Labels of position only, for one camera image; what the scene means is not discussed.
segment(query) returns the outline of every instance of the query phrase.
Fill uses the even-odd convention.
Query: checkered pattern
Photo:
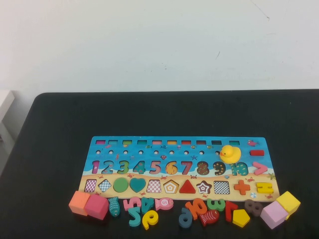
[[[230,194],[229,183],[227,181],[214,181],[215,194]]]
[[[148,193],[161,193],[160,181],[151,179],[146,191]]]
[[[101,189],[102,193],[104,193],[110,187],[111,187],[111,184],[107,179],[105,179],[102,183],[99,184],[99,188]]]
[[[84,192],[93,193],[96,186],[96,179],[88,179],[86,180]]]

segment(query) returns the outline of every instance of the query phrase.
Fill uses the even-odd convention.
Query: number puzzle board
[[[241,149],[236,164],[226,164],[219,152],[225,145]],[[251,156],[251,150],[263,150],[264,156]],[[256,176],[253,162],[268,170]],[[114,182],[125,178],[124,192],[114,190]],[[130,186],[133,180],[135,191]],[[189,180],[195,193],[180,193]],[[250,185],[246,195],[234,189],[238,180]],[[272,194],[258,193],[256,183],[271,183]],[[262,137],[208,136],[96,136],[92,138],[80,182],[80,191],[103,197],[170,197],[230,201],[271,202],[279,197],[278,185],[266,140]]]

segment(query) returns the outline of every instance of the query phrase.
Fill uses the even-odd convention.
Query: orange cube
[[[72,212],[87,216],[87,212],[84,209],[86,202],[89,200],[90,194],[83,193],[79,191],[75,191],[71,202],[69,203],[69,207]]]

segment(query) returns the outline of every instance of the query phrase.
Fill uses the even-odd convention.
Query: yellow rubber duck
[[[236,163],[240,159],[241,151],[240,148],[225,145],[221,149],[219,156],[224,163]]]

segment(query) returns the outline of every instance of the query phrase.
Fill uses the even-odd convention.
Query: teal heart
[[[131,189],[138,193],[141,191],[146,185],[146,181],[144,178],[132,178],[130,181],[130,187]]]

